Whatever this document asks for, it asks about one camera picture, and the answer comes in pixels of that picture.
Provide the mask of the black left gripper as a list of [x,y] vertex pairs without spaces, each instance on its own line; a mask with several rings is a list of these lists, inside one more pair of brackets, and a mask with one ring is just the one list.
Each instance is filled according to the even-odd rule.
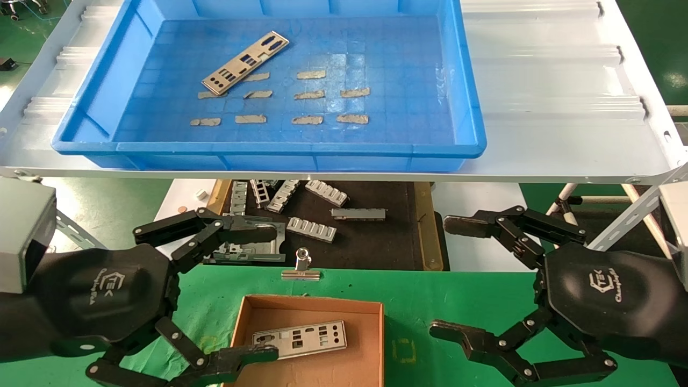
[[136,354],[178,297],[174,265],[150,245],[47,254],[22,294],[2,292],[1,360]]

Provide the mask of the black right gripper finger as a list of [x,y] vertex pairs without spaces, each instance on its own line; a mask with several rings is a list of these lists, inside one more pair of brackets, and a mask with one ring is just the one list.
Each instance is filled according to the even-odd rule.
[[555,321],[551,310],[540,307],[501,335],[441,319],[432,321],[428,333],[438,340],[457,343],[467,360],[497,369],[514,386],[585,384],[601,381],[617,370],[614,358],[585,341],[575,344],[582,357],[540,363],[521,357],[519,348]]
[[479,210],[471,217],[448,215],[444,230],[452,235],[494,238],[528,269],[544,267],[545,250],[535,238],[563,246],[585,244],[585,230],[541,212],[514,206],[504,211]]

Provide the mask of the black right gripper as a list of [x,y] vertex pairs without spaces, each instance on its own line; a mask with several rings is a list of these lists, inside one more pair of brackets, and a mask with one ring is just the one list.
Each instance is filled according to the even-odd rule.
[[687,294],[670,260],[564,245],[541,274],[549,328],[566,345],[686,368]]

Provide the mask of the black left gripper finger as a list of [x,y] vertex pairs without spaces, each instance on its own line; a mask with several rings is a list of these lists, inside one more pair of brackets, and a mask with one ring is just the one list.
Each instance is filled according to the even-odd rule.
[[152,247],[187,239],[170,253],[173,267],[186,274],[199,265],[221,245],[263,243],[275,240],[277,231],[265,226],[249,224],[243,216],[220,216],[201,207],[133,230],[135,244]]
[[88,378],[102,386],[209,386],[234,383],[243,368],[252,363],[275,362],[275,346],[239,346],[203,353],[170,318],[161,318],[155,330],[189,363],[171,380],[122,368],[122,349],[112,346],[105,355],[88,367]]

